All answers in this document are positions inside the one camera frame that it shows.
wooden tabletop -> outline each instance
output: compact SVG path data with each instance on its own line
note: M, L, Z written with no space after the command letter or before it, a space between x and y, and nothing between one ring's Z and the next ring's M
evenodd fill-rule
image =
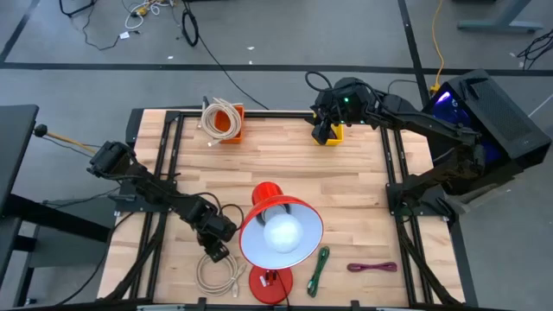
M144 111L135 146L138 161L152 172L164 115L165 110ZM310 136L312 125L301 119L247 118L241 144L208 147L211 139L196 128L197 123L194 117L185 120L176 170L180 173L176 178L179 191L189 194L208 191L217 195L221 204L238 204L248 213L253 188L259 182L274 181L284 194L308 202L322 216L321 245L330 247L330 258L321 275L319 293L316 298L307 294L308 280L315 270L315 252L292 268L294 288L289 296L290 304L348 306L351 300L359 300L361 306L408 305L396 227L385 195L387 173L379 130L369 126L346 128L341 145L324 147L314 144ZM402 136L410 172L420 174L432 168L426 138L408 131ZM394 146L391 142L397 179L401 181ZM163 172L167 171L169 158L167 152ZM238 212L227 210L226 214L238 224ZM133 215L114 233L99 297L109 294L135 261L143 217L143 213ZM418 219L429 267L453 297L464 301L447 224L439 217ZM238 234L227 246L238 263L245 262L238 247ZM176 214L170 214L154 301L196 303L198 297L205 296L194 282L195 266L203 254L190 226ZM398 272L346 270L348 263L388 261L397 263ZM418 301L423 301L418 270L412 261L411 266ZM148 267L149 263L143 273L142 295ZM228 279L224 263L210 263L206 269L208 282ZM260 303L248 286L250 269L248 265L238 279L238 298L229 292L219 297L208 296L207 303Z

green cord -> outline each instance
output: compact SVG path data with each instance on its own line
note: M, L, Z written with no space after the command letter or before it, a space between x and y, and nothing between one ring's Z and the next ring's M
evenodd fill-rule
M319 278L321 277L322 268L327 263L328 256L330 256L330 249L328 246L321 247L319 250L319 259L317 259L317 266L315 267L315 273L311 276L311 280L308 282L308 294L315 298L317 296L317 289L319 289Z

purple light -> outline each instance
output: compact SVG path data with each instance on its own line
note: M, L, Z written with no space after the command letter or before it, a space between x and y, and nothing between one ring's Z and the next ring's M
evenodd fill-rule
M438 98L438 101L436 101L436 103L441 103L442 101L448 99L451 97L451 94L449 92L445 92L443 93L440 98Z

purple cable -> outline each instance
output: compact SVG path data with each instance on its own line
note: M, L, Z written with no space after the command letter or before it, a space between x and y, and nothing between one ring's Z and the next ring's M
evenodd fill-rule
M350 272L361 272L369 269L378 269L378 270L396 272L397 264L393 262L388 262L388 263L378 263L378 264L350 263L347 265L347 270Z

